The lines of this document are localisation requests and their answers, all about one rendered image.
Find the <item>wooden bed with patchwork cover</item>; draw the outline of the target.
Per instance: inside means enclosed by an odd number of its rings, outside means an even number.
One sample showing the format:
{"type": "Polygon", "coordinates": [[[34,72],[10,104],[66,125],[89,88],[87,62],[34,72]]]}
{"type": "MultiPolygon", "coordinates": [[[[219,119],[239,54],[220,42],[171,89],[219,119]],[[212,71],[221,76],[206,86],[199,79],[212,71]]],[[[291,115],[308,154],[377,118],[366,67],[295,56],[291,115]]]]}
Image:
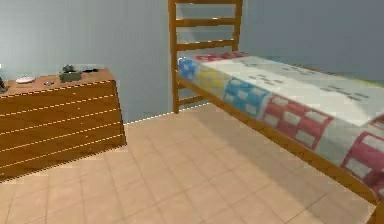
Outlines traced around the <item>wooden bed with patchwork cover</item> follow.
{"type": "Polygon", "coordinates": [[[207,100],[374,204],[384,224],[384,86],[239,49],[243,0],[167,0],[175,111],[207,100]]]}

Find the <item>green potted house plant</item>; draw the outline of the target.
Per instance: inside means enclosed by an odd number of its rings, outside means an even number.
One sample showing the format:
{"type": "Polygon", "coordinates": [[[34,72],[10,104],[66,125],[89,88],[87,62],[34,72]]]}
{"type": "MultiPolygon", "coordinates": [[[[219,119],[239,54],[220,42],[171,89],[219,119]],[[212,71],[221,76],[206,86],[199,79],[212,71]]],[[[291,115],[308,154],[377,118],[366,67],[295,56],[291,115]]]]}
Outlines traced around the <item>green potted house plant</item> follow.
{"type": "Polygon", "coordinates": [[[79,81],[82,79],[82,73],[76,71],[73,65],[65,65],[59,74],[59,79],[62,83],[79,81]]]}

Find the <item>brown wooden chest of drawers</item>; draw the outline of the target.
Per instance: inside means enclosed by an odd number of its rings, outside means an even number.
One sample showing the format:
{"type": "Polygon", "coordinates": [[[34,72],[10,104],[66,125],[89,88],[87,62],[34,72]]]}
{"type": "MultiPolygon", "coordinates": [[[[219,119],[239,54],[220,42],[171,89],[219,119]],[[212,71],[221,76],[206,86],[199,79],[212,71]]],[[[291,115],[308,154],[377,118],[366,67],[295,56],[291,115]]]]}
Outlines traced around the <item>brown wooden chest of drawers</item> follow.
{"type": "Polygon", "coordinates": [[[107,69],[5,83],[0,93],[0,182],[126,144],[116,81],[107,69]],[[54,82],[45,86],[45,82],[54,82]]]}

